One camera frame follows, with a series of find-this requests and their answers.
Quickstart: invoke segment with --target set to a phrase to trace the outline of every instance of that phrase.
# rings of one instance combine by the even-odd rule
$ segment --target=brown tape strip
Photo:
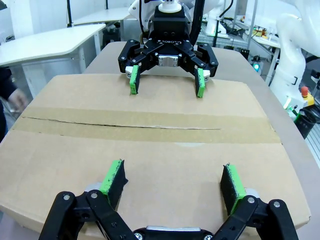
[[[169,116],[166,116],[170,119],[168,120],[166,117],[161,116],[162,113],[68,109],[70,110],[69,112],[63,111],[63,113],[60,112],[61,115],[56,115],[55,117],[60,119],[57,120],[54,119],[54,115],[58,114],[60,111],[59,109],[62,108],[47,109],[48,112],[51,112],[50,110],[52,110],[52,113],[48,113],[48,115],[40,113],[41,111],[34,114],[35,109],[30,109],[31,108],[23,113],[12,129],[51,135],[122,141],[234,144],[280,143],[278,135],[271,128],[269,122],[264,118],[235,116],[198,116],[197,118],[197,115],[190,117],[190,115],[183,114],[168,114]],[[74,113],[82,116],[82,118],[77,118],[78,116],[73,115]],[[139,124],[142,125],[145,120],[145,116],[148,116],[150,119],[156,120],[156,124],[159,125],[167,123],[168,125],[170,124],[171,126],[178,127],[181,125],[187,127],[210,127],[211,129],[145,128],[139,126],[119,126],[119,123],[117,124],[118,126],[97,125],[94,123],[96,120],[99,124],[104,124],[106,119],[100,119],[104,115],[108,116],[106,119],[110,119],[112,121],[113,118],[116,120],[116,117],[123,117],[124,115],[127,115],[127,122],[125,120],[119,121],[122,124],[128,124],[130,121],[133,121],[133,123],[135,121],[140,121]],[[69,121],[76,121],[63,122],[61,119],[64,118],[65,120],[68,119]],[[205,118],[215,120],[212,123],[207,121]],[[148,121],[153,123],[150,119],[147,119],[144,123],[146,124]]]

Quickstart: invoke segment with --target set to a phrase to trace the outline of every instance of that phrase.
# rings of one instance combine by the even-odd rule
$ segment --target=screw
[[[94,193],[91,194],[91,197],[92,197],[93,199],[96,199],[96,198],[98,197],[98,195],[94,192]]]
[[[280,203],[279,203],[278,201],[275,201],[275,202],[273,203],[273,205],[274,205],[276,208],[279,208],[279,207],[280,207]]]
[[[249,198],[248,198],[248,202],[249,202],[250,204],[253,204],[253,203],[255,202],[255,200],[254,200],[253,197],[249,197]]]
[[[206,235],[205,237],[204,237],[204,240],[211,240],[212,239],[212,235]]]
[[[138,240],[142,240],[143,239],[143,237],[142,237],[142,235],[140,233],[135,233],[134,235]]]

